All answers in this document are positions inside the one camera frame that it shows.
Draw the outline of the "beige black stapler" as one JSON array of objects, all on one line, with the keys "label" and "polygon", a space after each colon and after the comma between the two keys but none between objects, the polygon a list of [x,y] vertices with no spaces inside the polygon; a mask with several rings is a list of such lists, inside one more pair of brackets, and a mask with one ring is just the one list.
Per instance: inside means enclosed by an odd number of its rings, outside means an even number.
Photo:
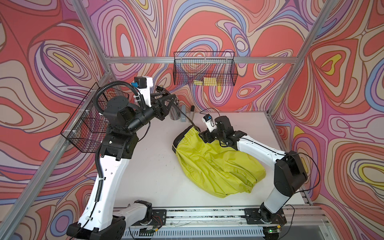
[{"label": "beige black stapler", "polygon": [[195,106],[192,105],[191,108],[190,108],[190,113],[189,113],[190,120],[193,120],[194,116],[195,116]]}]

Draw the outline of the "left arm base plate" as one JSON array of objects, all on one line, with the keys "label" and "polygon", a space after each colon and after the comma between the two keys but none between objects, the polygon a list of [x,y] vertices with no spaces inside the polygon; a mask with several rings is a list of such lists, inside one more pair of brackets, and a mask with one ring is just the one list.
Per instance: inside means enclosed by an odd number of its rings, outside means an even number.
[{"label": "left arm base plate", "polygon": [[138,221],[133,226],[164,226],[167,221],[167,210],[166,209],[155,209],[152,210],[152,216],[149,221],[143,222]]}]

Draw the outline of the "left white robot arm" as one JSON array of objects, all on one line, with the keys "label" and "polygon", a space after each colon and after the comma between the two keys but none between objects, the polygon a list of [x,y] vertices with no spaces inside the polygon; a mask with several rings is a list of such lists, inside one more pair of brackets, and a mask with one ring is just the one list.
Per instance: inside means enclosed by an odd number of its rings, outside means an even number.
[{"label": "left white robot arm", "polygon": [[[108,100],[105,107],[101,106],[100,97],[117,86],[129,88],[136,104],[126,96],[116,96]],[[163,87],[157,87],[157,93],[152,94],[153,86],[151,77],[135,77],[133,83],[111,82],[99,88],[93,96],[92,104],[109,124],[95,152],[97,178],[91,197],[79,220],[67,229],[71,239],[120,240],[126,228],[136,223],[151,223],[151,203],[137,200],[117,212],[114,203],[123,174],[139,142],[137,131],[154,118],[164,120],[177,98]]]}]

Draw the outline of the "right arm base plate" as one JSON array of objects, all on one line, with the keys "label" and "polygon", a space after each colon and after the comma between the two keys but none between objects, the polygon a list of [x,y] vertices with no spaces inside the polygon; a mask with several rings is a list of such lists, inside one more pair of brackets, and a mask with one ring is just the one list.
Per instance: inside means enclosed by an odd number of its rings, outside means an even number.
[{"label": "right arm base plate", "polygon": [[247,221],[248,225],[285,225],[287,223],[283,209],[276,213],[270,213],[268,210],[259,208],[244,209],[244,215],[241,218]]}]

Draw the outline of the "pencil cup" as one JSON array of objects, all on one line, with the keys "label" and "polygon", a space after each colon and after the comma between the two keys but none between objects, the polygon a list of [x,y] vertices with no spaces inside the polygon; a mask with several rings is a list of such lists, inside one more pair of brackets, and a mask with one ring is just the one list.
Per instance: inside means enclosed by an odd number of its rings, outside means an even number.
[{"label": "pencil cup", "polygon": [[181,118],[181,114],[179,111],[179,99],[176,97],[174,102],[172,103],[172,107],[169,112],[169,116],[171,120],[177,121]]}]

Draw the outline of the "yellow sticky note pad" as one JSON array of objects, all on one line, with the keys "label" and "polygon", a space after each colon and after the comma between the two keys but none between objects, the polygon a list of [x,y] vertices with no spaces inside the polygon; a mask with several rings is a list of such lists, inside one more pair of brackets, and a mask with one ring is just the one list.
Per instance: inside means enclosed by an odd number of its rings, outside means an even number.
[{"label": "yellow sticky note pad", "polygon": [[217,85],[217,79],[213,77],[204,77],[203,78],[203,85],[204,86],[216,86]]}]

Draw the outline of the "neon yellow trousers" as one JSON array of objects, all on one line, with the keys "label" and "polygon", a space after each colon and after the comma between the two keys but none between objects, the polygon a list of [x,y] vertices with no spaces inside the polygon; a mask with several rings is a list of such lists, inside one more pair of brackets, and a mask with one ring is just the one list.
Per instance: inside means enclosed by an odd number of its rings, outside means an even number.
[{"label": "neon yellow trousers", "polygon": [[186,177],[218,198],[251,193],[267,175],[256,158],[223,148],[218,141],[204,143],[193,126],[176,137],[172,149]]}]

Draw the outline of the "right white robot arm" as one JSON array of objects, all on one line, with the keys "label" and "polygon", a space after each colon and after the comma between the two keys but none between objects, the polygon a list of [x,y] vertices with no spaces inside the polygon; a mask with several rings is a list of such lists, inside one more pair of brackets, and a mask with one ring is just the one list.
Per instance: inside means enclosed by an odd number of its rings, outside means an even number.
[{"label": "right white robot arm", "polygon": [[259,208],[260,219],[272,221],[278,211],[297,193],[308,180],[300,154],[284,152],[256,141],[243,131],[235,131],[227,116],[215,119],[209,114],[202,117],[207,130],[199,133],[205,143],[218,141],[220,146],[246,153],[266,164],[274,171],[274,188]]}]

